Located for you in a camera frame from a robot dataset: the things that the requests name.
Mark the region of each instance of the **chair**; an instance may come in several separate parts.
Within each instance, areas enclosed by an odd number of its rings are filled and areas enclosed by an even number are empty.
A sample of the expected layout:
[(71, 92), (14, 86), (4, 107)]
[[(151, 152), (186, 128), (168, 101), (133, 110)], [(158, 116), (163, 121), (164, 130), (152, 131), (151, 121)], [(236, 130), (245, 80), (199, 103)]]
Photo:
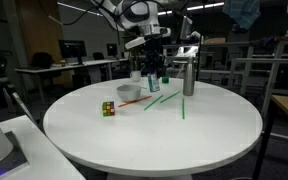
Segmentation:
[(101, 52), (95, 52), (95, 53), (93, 53), (93, 58), (94, 58), (94, 60), (103, 60), (104, 55)]
[[(95, 53), (93, 53), (93, 58), (94, 58), (94, 60), (103, 60), (104, 55), (101, 52), (95, 52)], [(107, 79), (106, 78), (106, 67), (100, 66), (100, 71), (101, 71), (101, 79), (102, 79), (102, 81), (105, 81)]]
[[(49, 69), (52, 66), (53, 62), (54, 60), (50, 54), (46, 52), (37, 52), (32, 57), (31, 66), (41, 69)], [(54, 71), (40, 74), (40, 78), (41, 81), (49, 80), (50, 85), (53, 86), (54, 85), (53, 78), (59, 77), (61, 75), (62, 74), (60, 71)]]

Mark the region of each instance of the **small object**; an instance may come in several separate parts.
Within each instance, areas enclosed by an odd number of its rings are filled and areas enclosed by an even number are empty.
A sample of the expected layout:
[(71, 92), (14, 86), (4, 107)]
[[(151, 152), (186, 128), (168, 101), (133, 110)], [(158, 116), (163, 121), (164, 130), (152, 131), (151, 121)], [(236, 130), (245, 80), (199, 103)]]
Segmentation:
[(65, 60), (61, 60), (61, 65), (62, 65), (62, 67), (65, 67), (66, 61)]
[(141, 81), (141, 71), (132, 71), (130, 77), (134, 82)]
[(137, 100), (135, 100), (135, 101), (131, 101), (131, 102), (128, 102), (128, 103), (125, 103), (125, 104), (121, 104), (121, 105), (119, 105), (118, 107), (123, 107), (123, 106), (129, 105), (129, 104), (132, 104), (132, 103), (136, 103), (136, 102), (139, 102), (139, 101), (142, 101), (142, 100), (151, 98), (151, 97), (152, 97), (152, 96), (147, 96), (147, 97), (144, 97), (144, 98), (141, 98), (141, 99), (137, 99)]
[(193, 63), (193, 57), (188, 58), (188, 62), (185, 65), (183, 94), (185, 96), (193, 96), (195, 84), (195, 66)]
[(118, 87), (117, 95), (124, 102), (135, 101), (141, 95), (141, 86), (138, 85), (123, 85)]
[(151, 92), (156, 92), (160, 90), (160, 84), (157, 79), (156, 73), (154, 74), (147, 74), (148, 77), (148, 84), (150, 86)]
[(147, 110), (148, 108), (150, 108), (153, 104), (155, 104), (158, 100), (160, 100), (163, 97), (163, 95), (161, 95), (159, 98), (157, 98), (156, 100), (154, 100), (151, 104), (149, 104), (148, 106), (146, 106), (146, 108), (144, 109)]
[(114, 101), (103, 102), (102, 111), (104, 117), (114, 116), (115, 115)]
[(162, 100), (160, 103), (163, 103), (163, 102), (165, 102), (165, 101), (167, 101), (167, 100), (171, 99), (172, 97), (174, 97), (174, 96), (178, 95), (179, 93), (180, 93), (180, 91), (179, 91), (179, 92), (177, 92), (177, 93), (174, 93), (174, 94), (170, 95), (169, 97), (167, 97), (167, 98), (165, 98), (164, 100)]
[(182, 99), (182, 119), (185, 119), (185, 105), (184, 105), (184, 98)]
[(168, 77), (162, 77), (162, 83), (168, 84), (170, 82), (170, 79)]

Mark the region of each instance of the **metal stand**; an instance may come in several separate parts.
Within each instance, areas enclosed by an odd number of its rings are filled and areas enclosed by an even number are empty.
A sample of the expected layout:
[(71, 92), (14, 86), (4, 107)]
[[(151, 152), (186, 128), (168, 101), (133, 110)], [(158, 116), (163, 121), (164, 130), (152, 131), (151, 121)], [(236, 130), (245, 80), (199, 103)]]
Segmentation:
[(268, 140), (270, 138), (270, 134), (272, 131), (272, 127), (274, 124), (274, 120), (277, 114), (277, 105), (271, 101), (271, 105), (269, 106), (269, 116), (268, 116), (268, 121), (265, 127), (265, 131), (264, 131), (264, 135), (263, 135), (263, 139), (262, 139), (262, 143), (261, 143), (261, 148), (260, 148), (260, 152), (258, 154), (257, 157), (257, 161), (256, 161), (256, 165), (255, 165), (255, 169), (253, 172), (253, 180), (258, 180), (260, 172), (261, 172), (261, 167), (262, 167), (262, 163), (264, 160), (264, 156), (265, 156), (265, 152), (266, 152), (266, 148), (267, 148), (267, 144), (268, 144)]

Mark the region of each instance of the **small container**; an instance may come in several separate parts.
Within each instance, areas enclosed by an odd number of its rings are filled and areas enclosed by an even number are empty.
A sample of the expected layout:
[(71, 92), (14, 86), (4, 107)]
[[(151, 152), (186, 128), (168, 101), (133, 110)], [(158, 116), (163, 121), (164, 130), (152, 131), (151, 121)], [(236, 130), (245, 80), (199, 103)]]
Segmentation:
[(116, 88), (117, 95), (124, 102), (134, 101), (141, 95), (141, 86), (123, 85)]
[(62, 67), (65, 67), (66, 61), (65, 60), (61, 60), (61, 65), (62, 65)]
[(170, 82), (169, 77), (162, 77), (162, 83), (163, 84), (168, 84)]
[(156, 73), (154, 74), (147, 74), (148, 77), (148, 84), (150, 86), (151, 92), (156, 92), (160, 90), (160, 84), (157, 79)]

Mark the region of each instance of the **rubik's cube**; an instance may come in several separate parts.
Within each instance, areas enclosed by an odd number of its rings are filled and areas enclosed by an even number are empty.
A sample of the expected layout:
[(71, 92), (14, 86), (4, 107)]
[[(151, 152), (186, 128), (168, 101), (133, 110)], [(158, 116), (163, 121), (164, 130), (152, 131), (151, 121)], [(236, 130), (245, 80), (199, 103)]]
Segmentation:
[(103, 116), (114, 116), (115, 115), (115, 108), (114, 108), (114, 101), (110, 102), (103, 102), (102, 106)]

